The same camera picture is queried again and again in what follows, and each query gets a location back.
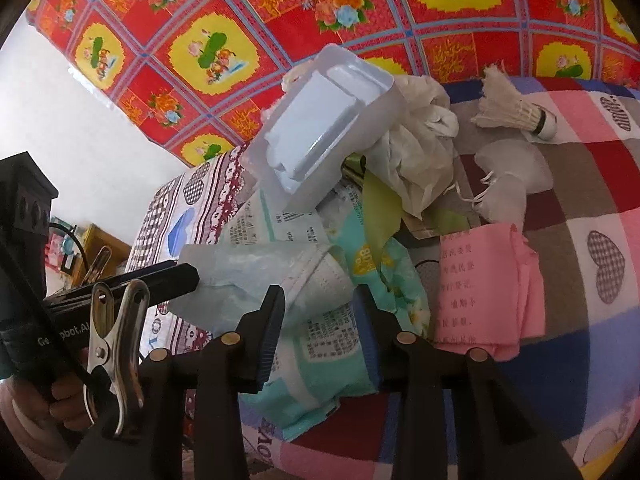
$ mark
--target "plastic container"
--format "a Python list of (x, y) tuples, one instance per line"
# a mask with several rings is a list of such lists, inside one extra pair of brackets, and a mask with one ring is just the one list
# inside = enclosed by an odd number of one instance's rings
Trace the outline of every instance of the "plastic container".
[(391, 74), (329, 44), (292, 84), (241, 163), (274, 206), (309, 212), (340, 180), (343, 160), (370, 148), (404, 106)]

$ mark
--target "folded pink paper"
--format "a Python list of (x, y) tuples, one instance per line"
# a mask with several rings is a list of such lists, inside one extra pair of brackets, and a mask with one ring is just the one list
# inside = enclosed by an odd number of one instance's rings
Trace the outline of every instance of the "folded pink paper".
[(545, 333), (538, 255), (513, 224), (440, 238), (439, 299), (434, 344), (443, 350), (480, 347), (506, 361), (519, 354), (521, 338)]

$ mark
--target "metal clip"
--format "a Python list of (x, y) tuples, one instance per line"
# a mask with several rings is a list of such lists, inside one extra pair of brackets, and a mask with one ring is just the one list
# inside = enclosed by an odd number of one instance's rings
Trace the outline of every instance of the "metal clip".
[[(144, 403), (138, 380), (138, 353), (149, 297), (145, 283), (132, 280), (124, 291), (118, 317), (115, 317), (111, 289), (104, 283), (96, 283), (92, 291), (87, 371), (92, 374), (101, 367), (111, 381), (110, 391), (118, 401), (118, 424), (113, 436), (120, 436), (130, 427), (133, 415)], [(84, 387), (84, 404), (95, 424), (97, 403), (94, 392), (87, 386)]]

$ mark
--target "checkered heart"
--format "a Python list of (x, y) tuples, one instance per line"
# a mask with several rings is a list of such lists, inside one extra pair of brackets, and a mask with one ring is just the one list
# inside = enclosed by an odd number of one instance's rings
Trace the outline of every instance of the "checkered heart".
[(598, 266), (596, 290), (605, 304), (611, 304), (618, 297), (625, 277), (625, 257), (611, 238), (597, 231), (591, 231), (587, 238), (587, 248)]
[(202, 192), (204, 191), (202, 178), (207, 174), (207, 171), (209, 171), (209, 166), (210, 164), (205, 162), (193, 172), (191, 178), (187, 182), (187, 185), (184, 186), (182, 192), (184, 193), (184, 201), (188, 205), (195, 204), (202, 196)]

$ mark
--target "wooden furniture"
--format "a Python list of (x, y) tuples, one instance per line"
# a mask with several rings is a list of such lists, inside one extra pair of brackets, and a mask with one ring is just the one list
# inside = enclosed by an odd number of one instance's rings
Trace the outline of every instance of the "wooden furniture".
[[(93, 260), (103, 246), (108, 246), (111, 249), (111, 259), (104, 268), (104, 271), (100, 276), (101, 278), (115, 275), (116, 268), (122, 262), (127, 261), (129, 253), (131, 252), (130, 246), (103, 231), (95, 224), (91, 224), (89, 226), (82, 238), (83, 240), (80, 241), (84, 247), (84, 252), (86, 252), (86, 257), (89, 260), (87, 262), (89, 266), (91, 266)], [(80, 283), (82, 283), (85, 274), (86, 269), (82, 264), (82, 258), (78, 256), (74, 261), (71, 273), (71, 287), (79, 286)]]

